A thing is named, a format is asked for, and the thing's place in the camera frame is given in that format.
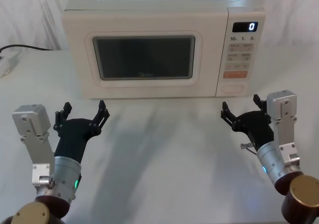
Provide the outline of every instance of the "digital display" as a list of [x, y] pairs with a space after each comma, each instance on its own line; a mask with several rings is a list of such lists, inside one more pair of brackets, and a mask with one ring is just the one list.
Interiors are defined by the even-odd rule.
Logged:
[[233, 25], [233, 32], [255, 32], [257, 31], [258, 22], [235, 22]]

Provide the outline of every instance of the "microwave button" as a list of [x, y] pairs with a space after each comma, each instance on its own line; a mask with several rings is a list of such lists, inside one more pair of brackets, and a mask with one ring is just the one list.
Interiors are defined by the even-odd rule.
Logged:
[[228, 85], [221, 88], [224, 93], [239, 93], [244, 89], [243, 85]]
[[251, 53], [241, 53], [241, 60], [242, 61], [250, 61]]
[[248, 70], [249, 69], [249, 62], [229, 62], [226, 63], [225, 70]]
[[248, 75], [248, 71], [225, 71], [223, 78], [224, 79], [243, 79]]
[[228, 46], [229, 52], [236, 52], [236, 51], [252, 51], [254, 50], [253, 43], [232, 43]]
[[238, 53], [228, 53], [227, 61], [238, 61], [240, 58]]

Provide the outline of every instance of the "black cable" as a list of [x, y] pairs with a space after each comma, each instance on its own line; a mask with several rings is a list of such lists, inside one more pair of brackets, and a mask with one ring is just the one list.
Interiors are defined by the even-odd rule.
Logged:
[[250, 149], [248, 149], [248, 148], [246, 148], [249, 152], [251, 152], [251, 153], [253, 153], [253, 154], [255, 154], [255, 155], [257, 155], [257, 153], [255, 153], [254, 151], [251, 151]]
[[20, 45], [20, 44], [13, 44], [13, 45], [9, 45], [9, 46], [4, 46], [2, 48], [0, 48], [0, 53], [10, 47], [26, 47], [26, 48], [31, 48], [31, 49], [35, 49], [35, 50], [40, 50], [40, 51], [52, 51], [50, 49], [45, 49], [45, 48], [40, 48], [40, 47], [35, 47], [35, 46], [28, 46], [28, 45]]

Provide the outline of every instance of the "microwave window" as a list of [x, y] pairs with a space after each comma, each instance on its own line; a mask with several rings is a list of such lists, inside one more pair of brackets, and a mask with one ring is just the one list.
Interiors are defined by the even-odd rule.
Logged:
[[195, 37], [94, 37], [102, 80], [189, 79]]

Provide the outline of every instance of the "brand logo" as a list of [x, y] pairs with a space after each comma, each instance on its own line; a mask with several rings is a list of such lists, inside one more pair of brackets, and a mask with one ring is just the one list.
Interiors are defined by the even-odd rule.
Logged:
[[139, 77], [152, 77], [152, 73], [139, 72]]

